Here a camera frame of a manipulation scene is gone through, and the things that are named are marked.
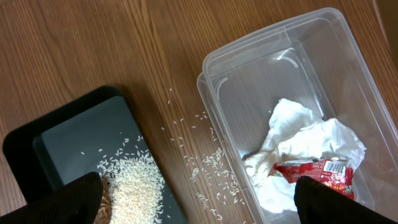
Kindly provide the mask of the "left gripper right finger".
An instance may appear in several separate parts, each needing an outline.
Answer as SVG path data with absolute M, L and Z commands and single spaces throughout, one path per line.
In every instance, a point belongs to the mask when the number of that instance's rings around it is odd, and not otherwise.
M 294 202 L 301 224 L 397 224 L 308 176 L 298 179 Z

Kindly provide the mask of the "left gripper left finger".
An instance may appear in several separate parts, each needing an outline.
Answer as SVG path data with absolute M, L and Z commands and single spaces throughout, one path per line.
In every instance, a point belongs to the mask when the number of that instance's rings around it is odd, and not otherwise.
M 90 172 L 42 199 L 1 217 L 1 224 L 92 224 L 103 196 L 97 172 Z

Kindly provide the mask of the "red sauce packet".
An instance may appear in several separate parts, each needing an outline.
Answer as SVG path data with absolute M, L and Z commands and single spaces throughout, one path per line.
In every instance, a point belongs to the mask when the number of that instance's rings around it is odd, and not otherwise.
M 352 189 L 354 169 L 345 162 L 332 159 L 280 162 L 272 166 L 269 175 L 284 177 L 290 184 L 296 183 L 301 176 L 308 176 L 351 200 L 355 199 Z

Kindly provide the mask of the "white napkin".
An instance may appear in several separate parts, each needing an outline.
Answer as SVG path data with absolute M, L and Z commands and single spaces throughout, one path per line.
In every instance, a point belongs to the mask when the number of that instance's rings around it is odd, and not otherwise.
M 282 98 L 269 120 L 261 149 L 244 160 L 246 173 L 260 206 L 271 213 L 297 211 L 296 183 L 271 176 L 275 163 L 332 159 L 354 169 L 364 160 L 366 147 L 356 133 L 336 118 L 326 121 L 300 103 Z

